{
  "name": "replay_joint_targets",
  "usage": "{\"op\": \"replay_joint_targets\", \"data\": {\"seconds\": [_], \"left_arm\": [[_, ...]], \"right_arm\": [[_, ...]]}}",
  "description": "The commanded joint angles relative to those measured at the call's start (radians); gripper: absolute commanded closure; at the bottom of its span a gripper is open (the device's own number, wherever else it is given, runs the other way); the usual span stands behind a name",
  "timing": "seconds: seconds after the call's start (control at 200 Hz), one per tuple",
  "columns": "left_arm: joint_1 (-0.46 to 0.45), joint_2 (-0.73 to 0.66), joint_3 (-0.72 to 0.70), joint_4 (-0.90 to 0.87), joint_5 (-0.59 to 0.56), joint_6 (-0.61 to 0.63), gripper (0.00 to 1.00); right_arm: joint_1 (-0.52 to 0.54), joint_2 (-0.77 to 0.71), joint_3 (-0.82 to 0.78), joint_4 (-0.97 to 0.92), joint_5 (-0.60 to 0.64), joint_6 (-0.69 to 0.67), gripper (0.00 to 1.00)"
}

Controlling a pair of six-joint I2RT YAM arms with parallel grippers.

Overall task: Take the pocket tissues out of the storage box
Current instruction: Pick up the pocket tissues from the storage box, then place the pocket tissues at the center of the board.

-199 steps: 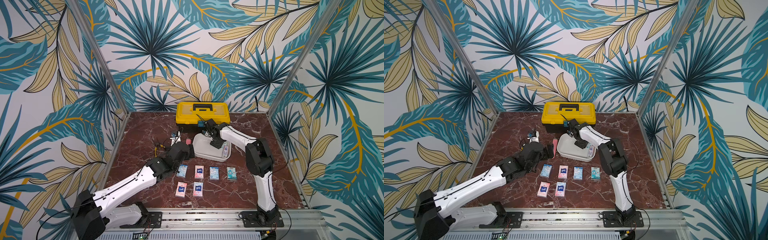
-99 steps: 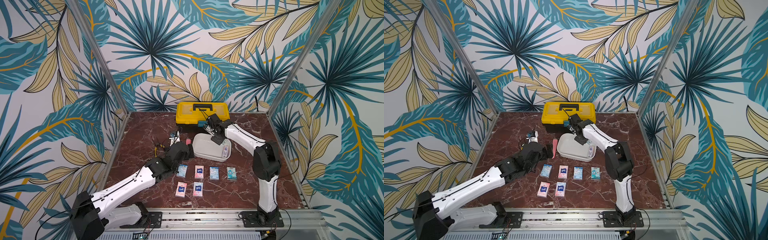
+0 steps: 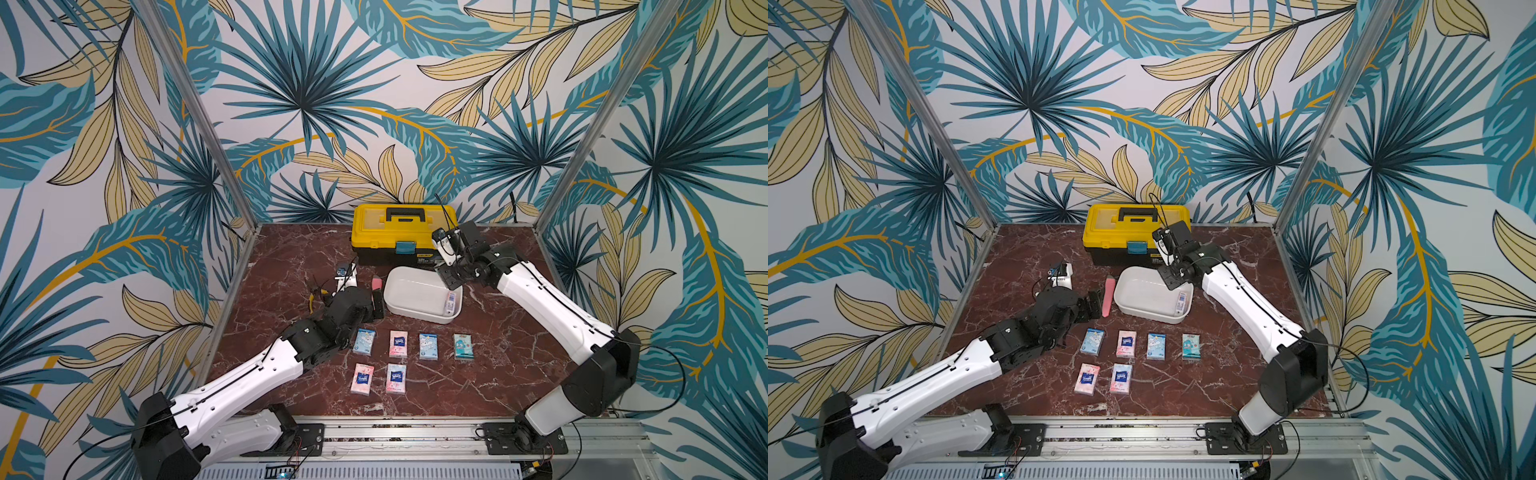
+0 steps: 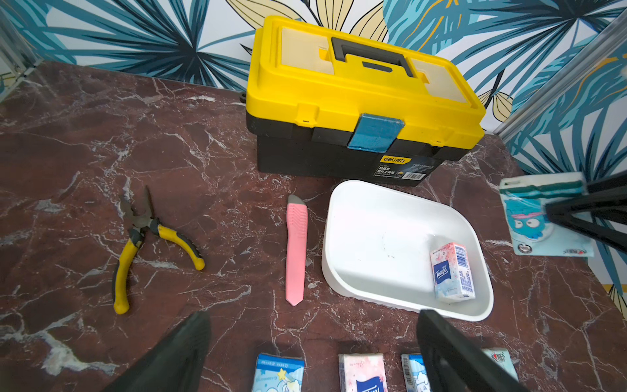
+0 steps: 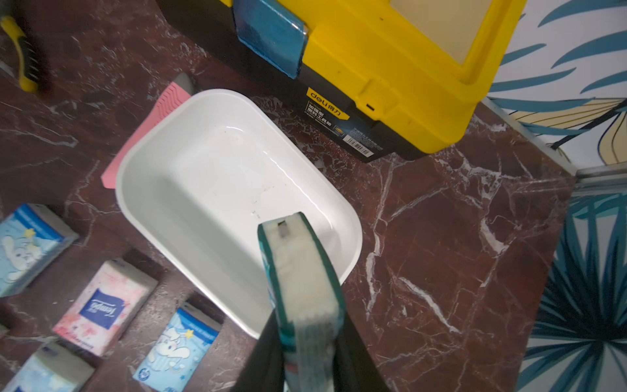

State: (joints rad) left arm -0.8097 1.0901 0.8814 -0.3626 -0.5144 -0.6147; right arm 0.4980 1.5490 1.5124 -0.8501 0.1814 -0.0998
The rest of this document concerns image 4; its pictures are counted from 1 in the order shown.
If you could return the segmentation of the blue white tissue pack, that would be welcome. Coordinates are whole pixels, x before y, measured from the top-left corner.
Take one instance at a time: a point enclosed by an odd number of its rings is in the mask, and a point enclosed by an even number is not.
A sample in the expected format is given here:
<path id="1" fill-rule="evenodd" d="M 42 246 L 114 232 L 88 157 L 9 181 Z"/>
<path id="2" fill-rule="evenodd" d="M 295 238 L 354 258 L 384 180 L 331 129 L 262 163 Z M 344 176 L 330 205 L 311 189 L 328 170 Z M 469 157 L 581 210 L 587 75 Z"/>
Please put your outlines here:
<path id="1" fill-rule="evenodd" d="M 402 354 L 401 361 L 407 392 L 431 392 L 423 357 L 420 354 Z"/>

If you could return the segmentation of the white plastic storage box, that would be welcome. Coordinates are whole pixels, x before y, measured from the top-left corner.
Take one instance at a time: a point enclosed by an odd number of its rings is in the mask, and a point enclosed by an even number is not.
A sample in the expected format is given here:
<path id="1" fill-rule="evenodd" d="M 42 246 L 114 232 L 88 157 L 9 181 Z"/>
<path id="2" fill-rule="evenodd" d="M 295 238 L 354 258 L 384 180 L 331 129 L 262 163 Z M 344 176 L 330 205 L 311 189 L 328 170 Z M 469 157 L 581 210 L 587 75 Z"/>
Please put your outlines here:
<path id="1" fill-rule="evenodd" d="M 448 243 L 466 248 L 475 297 L 435 296 L 430 254 Z M 401 310 L 436 310 L 447 318 L 485 320 L 494 292 L 478 236 L 456 209 L 364 181 L 331 193 L 324 230 L 323 275 L 335 292 Z"/>

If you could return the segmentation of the teal cartoon tissue pack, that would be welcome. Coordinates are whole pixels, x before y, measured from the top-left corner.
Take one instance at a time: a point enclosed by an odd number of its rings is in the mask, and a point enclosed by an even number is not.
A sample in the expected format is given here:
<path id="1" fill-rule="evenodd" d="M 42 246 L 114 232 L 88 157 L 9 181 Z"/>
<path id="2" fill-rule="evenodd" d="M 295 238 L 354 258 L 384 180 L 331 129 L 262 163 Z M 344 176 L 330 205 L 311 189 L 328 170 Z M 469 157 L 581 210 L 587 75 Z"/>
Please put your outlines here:
<path id="1" fill-rule="evenodd" d="M 514 363 L 507 349 L 504 349 L 504 348 L 483 349 L 483 352 L 490 359 L 492 359 L 496 364 L 498 364 L 501 368 L 503 368 L 509 375 L 511 375 L 511 377 L 513 377 L 516 381 L 519 380 L 518 374 L 514 367 Z"/>

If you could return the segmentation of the light blue cartoon tissue pack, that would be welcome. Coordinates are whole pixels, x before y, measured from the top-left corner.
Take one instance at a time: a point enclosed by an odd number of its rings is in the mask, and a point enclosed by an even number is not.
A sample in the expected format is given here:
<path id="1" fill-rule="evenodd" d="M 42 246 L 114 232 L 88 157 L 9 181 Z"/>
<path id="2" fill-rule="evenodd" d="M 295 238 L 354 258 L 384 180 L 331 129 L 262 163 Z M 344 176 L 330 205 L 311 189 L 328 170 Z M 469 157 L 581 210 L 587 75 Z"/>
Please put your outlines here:
<path id="1" fill-rule="evenodd" d="M 253 392 L 301 392 L 305 361 L 259 354 L 251 390 Z"/>

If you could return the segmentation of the pink tempo tissue pack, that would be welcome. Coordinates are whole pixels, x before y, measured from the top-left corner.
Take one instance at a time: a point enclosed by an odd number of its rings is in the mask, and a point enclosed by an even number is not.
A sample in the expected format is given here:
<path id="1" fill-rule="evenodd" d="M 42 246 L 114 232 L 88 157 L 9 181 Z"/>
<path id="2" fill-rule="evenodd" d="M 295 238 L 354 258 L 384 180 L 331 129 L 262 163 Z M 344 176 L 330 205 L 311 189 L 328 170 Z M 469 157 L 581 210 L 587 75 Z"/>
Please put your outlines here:
<path id="1" fill-rule="evenodd" d="M 475 299 L 472 273 L 464 246 L 448 243 L 430 254 L 435 298 L 444 303 Z"/>
<path id="2" fill-rule="evenodd" d="M 341 391 L 386 392 L 383 354 L 339 354 Z"/>

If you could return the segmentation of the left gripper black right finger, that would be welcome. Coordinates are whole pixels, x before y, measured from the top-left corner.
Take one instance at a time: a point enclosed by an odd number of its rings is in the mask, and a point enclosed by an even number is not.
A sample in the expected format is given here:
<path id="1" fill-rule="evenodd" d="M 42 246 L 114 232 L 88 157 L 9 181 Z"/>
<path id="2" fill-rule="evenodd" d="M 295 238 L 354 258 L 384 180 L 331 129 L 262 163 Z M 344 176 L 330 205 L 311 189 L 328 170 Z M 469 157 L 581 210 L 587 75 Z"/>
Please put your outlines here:
<path id="1" fill-rule="evenodd" d="M 422 310 L 416 336 L 432 391 L 525 391 L 435 310 Z"/>

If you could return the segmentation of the teal green tissue pack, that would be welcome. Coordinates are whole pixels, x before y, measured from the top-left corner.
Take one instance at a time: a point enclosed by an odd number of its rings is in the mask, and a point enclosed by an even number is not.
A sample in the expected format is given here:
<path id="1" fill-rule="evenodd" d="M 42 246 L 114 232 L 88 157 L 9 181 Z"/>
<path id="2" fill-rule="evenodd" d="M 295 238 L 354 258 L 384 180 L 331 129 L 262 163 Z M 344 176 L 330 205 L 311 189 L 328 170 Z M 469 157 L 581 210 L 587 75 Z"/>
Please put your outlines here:
<path id="1" fill-rule="evenodd" d="M 499 185 L 514 253 L 519 256 L 592 257 L 591 238 L 561 227 L 548 218 L 545 206 L 583 196 L 581 172 L 517 176 Z"/>

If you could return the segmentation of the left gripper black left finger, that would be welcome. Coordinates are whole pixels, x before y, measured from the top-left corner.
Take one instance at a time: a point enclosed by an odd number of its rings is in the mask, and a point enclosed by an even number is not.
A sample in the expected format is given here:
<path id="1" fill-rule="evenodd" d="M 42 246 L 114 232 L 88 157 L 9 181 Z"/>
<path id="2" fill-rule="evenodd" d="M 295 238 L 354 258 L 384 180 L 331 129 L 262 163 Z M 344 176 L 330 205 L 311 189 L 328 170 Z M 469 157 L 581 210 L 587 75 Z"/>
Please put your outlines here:
<path id="1" fill-rule="evenodd" d="M 197 391 L 212 337 L 210 315 L 192 313 L 105 391 Z"/>

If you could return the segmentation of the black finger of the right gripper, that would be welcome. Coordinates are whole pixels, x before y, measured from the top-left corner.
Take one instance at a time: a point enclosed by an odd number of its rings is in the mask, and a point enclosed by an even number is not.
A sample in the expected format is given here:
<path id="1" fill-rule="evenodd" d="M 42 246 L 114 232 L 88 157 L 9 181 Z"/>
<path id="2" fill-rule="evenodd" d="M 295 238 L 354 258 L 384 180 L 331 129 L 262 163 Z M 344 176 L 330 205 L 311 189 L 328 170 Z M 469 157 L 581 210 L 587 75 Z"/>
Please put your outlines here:
<path id="1" fill-rule="evenodd" d="M 626 171 L 588 184 L 588 194 L 545 206 L 550 222 L 626 253 Z"/>

